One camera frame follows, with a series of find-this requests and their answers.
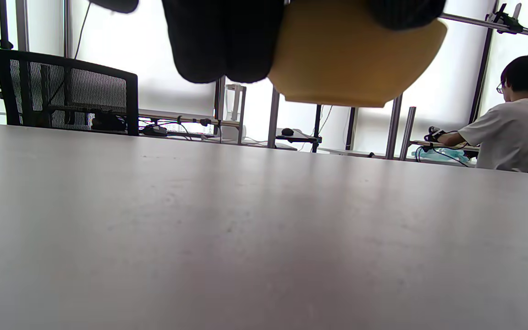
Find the black device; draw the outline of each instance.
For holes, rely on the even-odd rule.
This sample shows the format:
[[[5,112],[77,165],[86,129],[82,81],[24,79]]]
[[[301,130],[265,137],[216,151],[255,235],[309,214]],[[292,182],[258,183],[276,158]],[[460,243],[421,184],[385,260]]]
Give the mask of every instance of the black device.
[[[158,125],[148,125],[142,129],[142,134],[147,136],[168,136],[168,130]]]
[[[295,135],[295,131],[289,128],[282,129],[282,135],[284,136],[293,136]]]
[[[438,127],[429,126],[429,134],[425,135],[424,138],[427,142],[438,142],[438,138],[443,134],[447,134],[447,132]]]

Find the computer mouse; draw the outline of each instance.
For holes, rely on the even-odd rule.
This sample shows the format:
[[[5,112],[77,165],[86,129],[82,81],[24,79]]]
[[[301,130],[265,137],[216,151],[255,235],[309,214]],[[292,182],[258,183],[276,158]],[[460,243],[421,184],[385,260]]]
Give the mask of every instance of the computer mouse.
[[[284,136],[293,136],[293,135],[295,135],[295,131],[293,131],[292,129],[289,129],[289,128],[282,129],[282,135],[284,135]]]

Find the person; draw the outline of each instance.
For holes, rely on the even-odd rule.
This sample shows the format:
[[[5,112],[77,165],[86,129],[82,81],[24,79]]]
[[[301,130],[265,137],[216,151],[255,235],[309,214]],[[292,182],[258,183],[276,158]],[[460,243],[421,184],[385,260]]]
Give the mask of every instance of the person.
[[[446,146],[468,142],[480,146],[476,167],[528,171],[528,55],[513,60],[500,76],[496,89],[505,102],[456,133],[434,139]]]

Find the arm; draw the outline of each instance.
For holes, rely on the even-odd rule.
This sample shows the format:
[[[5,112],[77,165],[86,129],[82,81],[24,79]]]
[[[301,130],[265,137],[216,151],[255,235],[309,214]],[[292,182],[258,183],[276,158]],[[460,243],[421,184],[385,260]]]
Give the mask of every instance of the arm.
[[[448,147],[457,146],[466,140],[459,133],[443,134],[437,139],[437,142],[442,143]]]

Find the chair backrest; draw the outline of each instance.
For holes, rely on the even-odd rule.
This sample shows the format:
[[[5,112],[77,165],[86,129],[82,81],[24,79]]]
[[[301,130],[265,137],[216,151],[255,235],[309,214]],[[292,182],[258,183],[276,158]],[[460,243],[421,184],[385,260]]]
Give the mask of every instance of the chair backrest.
[[[0,49],[8,125],[138,135],[138,76],[60,56]]]

